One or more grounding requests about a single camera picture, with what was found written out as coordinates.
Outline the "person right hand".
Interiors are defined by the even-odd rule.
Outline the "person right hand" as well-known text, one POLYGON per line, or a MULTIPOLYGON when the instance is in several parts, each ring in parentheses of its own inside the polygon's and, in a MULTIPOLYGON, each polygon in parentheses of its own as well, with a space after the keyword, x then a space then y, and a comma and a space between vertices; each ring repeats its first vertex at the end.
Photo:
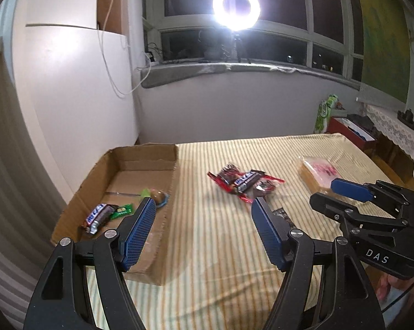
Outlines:
POLYGON ((391 288, 404 291, 407 290, 409 286, 413 284, 413 282, 414 277, 411 279, 402 280, 387 273, 382 273, 375 294, 377 295, 379 301, 383 301, 387 298, 387 295, 389 294, 391 288))

